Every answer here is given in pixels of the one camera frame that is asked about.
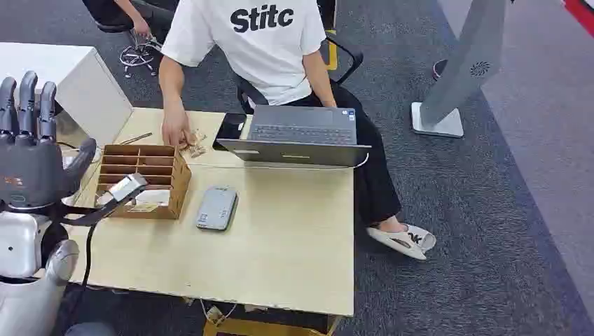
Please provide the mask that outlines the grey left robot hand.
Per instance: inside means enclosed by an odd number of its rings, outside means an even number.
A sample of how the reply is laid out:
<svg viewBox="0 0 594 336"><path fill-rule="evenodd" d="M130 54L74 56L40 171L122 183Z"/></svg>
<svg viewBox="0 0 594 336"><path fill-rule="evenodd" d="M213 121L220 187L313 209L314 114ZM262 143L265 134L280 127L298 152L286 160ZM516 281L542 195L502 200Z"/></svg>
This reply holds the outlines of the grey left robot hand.
<svg viewBox="0 0 594 336"><path fill-rule="evenodd" d="M35 71L21 81L1 83L1 203L12 208L39 208L76 193L89 168L97 142L87 138L68 165L57 142L54 82L45 82L41 95Z"/></svg>

